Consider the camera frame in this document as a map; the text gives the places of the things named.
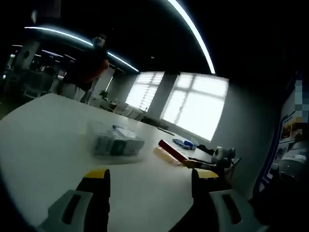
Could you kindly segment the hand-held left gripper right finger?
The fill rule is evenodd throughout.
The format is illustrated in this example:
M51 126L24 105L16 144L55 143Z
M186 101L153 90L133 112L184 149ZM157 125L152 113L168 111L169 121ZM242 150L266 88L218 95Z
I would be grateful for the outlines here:
M255 217L251 204L213 171L192 170L192 197L198 215L214 232L269 231Z

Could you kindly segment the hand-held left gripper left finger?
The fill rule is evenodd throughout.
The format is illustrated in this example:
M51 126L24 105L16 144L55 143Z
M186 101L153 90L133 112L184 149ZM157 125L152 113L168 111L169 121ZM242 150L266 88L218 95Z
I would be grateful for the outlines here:
M75 190L68 190L48 208L40 232L106 232L110 212L110 170L86 174Z

